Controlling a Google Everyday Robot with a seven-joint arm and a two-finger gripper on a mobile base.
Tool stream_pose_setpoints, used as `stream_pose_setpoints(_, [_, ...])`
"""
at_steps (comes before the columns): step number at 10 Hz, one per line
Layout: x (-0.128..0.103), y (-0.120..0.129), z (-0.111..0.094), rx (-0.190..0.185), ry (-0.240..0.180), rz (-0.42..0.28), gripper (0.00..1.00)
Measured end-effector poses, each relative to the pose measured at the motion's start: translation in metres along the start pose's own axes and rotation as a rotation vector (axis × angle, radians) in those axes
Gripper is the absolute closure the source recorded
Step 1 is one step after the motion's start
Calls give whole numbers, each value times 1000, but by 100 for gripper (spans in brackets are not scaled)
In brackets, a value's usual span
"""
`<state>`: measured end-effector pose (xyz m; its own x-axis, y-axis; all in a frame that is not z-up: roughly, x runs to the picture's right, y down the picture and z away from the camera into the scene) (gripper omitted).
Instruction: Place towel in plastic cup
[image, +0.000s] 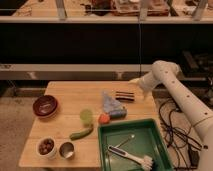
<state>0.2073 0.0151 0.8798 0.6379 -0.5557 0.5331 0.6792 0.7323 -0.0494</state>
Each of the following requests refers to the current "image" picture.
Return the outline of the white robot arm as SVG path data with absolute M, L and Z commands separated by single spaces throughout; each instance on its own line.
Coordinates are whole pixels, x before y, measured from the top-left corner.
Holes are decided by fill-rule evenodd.
M 203 143 L 198 171 L 213 171 L 213 111 L 177 79 L 179 72 L 176 63 L 157 60 L 148 73 L 130 83 L 138 85 L 144 94 L 159 84 L 166 87 Z

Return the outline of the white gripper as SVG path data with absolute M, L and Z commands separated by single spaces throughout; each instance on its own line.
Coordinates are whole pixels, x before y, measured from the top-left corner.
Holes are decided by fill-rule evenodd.
M 139 87 L 142 90 L 143 98 L 146 99 L 149 93 L 149 89 L 147 86 L 142 82 L 140 78 L 134 78 L 129 81 L 129 84 Z

